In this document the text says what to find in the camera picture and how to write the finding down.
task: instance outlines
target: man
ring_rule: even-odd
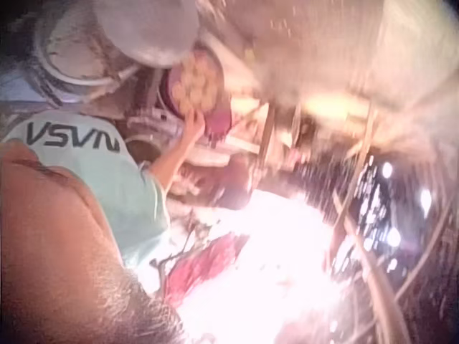
[[[143,140],[132,140],[127,147],[138,165],[152,163],[159,156],[157,148]],[[169,197],[189,206],[240,210],[252,196],[252,171],[244,153],[233,154],[225,166],[197,166],[185,162],[178,175],[181,181],[191,184],[195,192],[183,193],[172,188]]]
[[[11,343],[180,343],[178,317],[128,269],[166,236],[165,193],[204,132],[143,171],[102,120],[47,111],[1,147],[2,333]]]
[[[252,196],[252,171],[247,156],[241,153],[232,155],[226,166],[184,163],[179,174],[199,189],[198,194],[171,195],[185,204],[240,210]]]

